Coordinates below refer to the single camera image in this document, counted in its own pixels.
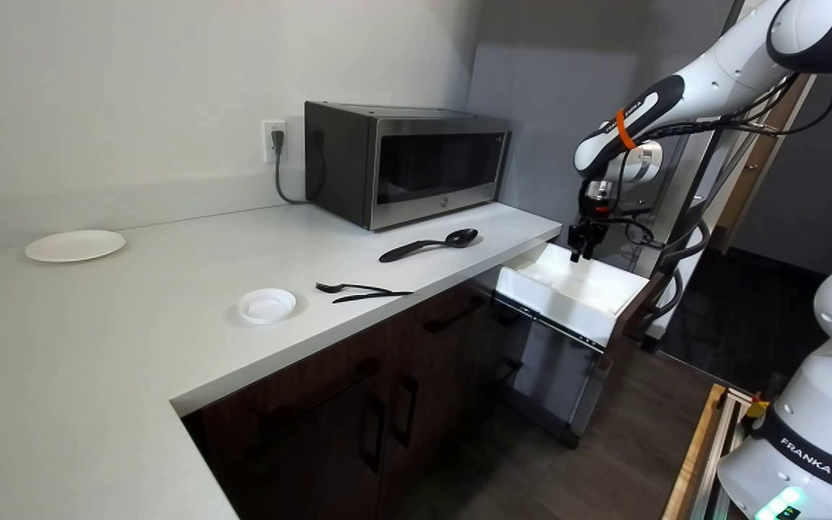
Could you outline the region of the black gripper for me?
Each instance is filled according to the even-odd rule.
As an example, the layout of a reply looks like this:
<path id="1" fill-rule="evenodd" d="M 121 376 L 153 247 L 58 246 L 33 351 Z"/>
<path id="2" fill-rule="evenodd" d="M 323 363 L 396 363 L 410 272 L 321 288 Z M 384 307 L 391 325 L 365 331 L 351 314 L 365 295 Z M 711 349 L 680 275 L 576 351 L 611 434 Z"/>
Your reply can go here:
<path id="1" fill-rule="evenodd" d="M 578 220 L 570 229 L 572 260 L 589 260 L 604 243 L 621 185 L 617 178 L 586 178 L 578 194 Z"/>

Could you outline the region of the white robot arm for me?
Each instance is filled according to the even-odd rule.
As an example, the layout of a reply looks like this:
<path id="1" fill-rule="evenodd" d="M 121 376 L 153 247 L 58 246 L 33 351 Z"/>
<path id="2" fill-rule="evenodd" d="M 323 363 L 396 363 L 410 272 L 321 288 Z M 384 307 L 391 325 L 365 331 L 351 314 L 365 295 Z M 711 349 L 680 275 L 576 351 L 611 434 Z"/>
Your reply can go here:
<path id="1" fill-rule="evenodd" d="M 572 247 L 589 255 L 602 243 L 621 191 L 657 169 L 646 155 L 657 139 L 739 126 L 797 74 L 832 74 L 832 0 L 760 0 L 700 57 L 581 139 Z M 748 520 L 832 520 L 832 239 L 790 229 L 777 246 L 823 260 L 812 301 L 823 343 L 802 362 L 737 450 L 724 455 L 721 486 Z"/>

